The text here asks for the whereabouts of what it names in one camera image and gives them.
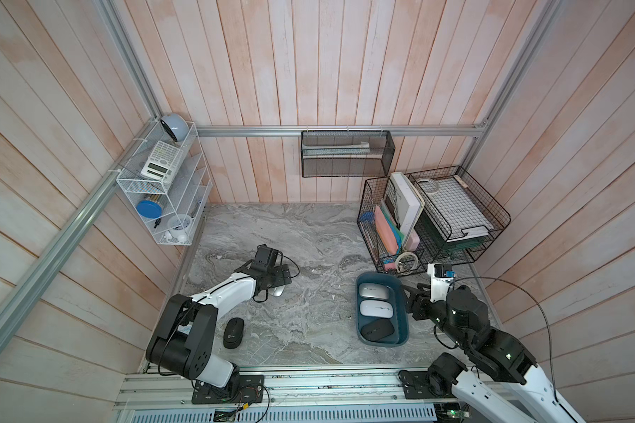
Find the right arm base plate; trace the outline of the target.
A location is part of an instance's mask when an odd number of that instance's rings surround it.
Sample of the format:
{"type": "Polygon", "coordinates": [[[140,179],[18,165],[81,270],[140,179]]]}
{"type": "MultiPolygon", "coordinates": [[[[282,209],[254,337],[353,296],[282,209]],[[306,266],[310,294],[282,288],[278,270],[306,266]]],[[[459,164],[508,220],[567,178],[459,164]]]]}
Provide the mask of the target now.
{"type": "Polygon", "coordinates": [[[444,386],[430,376],[428,371],[400,370],[398,379],[402,384],[405,399],[443,398],[444,386]]]}

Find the white computer mouse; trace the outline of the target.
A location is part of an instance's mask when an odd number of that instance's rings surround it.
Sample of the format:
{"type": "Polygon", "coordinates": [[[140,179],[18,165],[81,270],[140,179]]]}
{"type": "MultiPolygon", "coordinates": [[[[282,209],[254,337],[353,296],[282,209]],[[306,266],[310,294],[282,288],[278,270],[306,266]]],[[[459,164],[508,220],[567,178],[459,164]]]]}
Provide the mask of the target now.
{"type": "Polygon", "coordinates": [[[364,317],[390,319],[393,317],[393,305],[387,301],[364,300],[359,306],[360,314],[364,317]]]}

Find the teal plastic storage tray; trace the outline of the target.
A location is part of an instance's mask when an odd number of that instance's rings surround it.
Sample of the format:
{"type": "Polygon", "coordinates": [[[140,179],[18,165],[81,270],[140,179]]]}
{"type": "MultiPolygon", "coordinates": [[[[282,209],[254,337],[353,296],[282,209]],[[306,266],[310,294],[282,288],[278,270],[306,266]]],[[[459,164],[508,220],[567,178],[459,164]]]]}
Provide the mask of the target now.
{"type": "Polygon", "coordinates": [[[401,347],[409,339],[406,297],[392,275],[368,271],[356,279],[356,332],[365,345],[401,347]]]}

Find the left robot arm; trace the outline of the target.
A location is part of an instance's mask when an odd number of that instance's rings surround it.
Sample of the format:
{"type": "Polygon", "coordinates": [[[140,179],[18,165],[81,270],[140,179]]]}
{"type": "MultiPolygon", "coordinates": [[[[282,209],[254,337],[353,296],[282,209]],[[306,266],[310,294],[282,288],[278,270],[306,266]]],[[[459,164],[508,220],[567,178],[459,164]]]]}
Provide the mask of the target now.
{"type": "Polygon", "coordinates": [[[270,400],[262,376],[242,376],[240,368],[213,353],[217,324],[247,301],[279,297],[301,273],[280,250],[259,245],[255,257],[218,285],[186,296],[175,294],[160,315],[146,348],[146,360],[158,374],[179,375],[192,383],[192,402],[244,405],[270,400]]]}

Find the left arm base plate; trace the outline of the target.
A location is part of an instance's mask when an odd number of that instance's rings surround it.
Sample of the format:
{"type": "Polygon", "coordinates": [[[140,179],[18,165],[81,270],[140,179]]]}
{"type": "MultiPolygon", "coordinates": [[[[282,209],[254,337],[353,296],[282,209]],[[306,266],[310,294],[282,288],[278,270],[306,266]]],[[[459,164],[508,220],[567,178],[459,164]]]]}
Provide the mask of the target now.
{"type": "Polygon", "coordinates": [[[233,375],[229,383],[218,388],[197,381],[194,384],[194,405],[257,404],[264,399],[264,375],[233,375]]]}

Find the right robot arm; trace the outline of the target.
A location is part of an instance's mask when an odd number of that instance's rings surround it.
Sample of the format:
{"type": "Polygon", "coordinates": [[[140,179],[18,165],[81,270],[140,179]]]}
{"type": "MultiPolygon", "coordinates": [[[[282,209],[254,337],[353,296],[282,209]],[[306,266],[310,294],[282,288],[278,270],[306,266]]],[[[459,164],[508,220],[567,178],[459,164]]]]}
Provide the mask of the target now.
{"type": "Polygon", "coordinates": [[[405,287],[406,310],[429,320],[468,357],[444,352],[425,371],[402,370],[407,399],[453,397],[492,422],[582,422],[529,350],[497,329],[468,287],[405,287]]]}

